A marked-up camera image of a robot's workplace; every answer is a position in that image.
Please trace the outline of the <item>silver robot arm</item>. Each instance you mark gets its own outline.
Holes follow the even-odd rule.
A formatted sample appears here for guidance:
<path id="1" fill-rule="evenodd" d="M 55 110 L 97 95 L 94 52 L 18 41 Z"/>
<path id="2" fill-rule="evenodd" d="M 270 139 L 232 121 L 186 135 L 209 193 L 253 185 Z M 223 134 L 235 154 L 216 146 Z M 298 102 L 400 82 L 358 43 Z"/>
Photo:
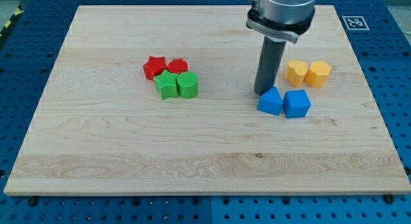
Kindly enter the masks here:
<path id="1" fill-rule="evenodd" d="M 296 43 L 311 25 L 316 0 L 249 0 L 246 26 L 275 42 Z"/>

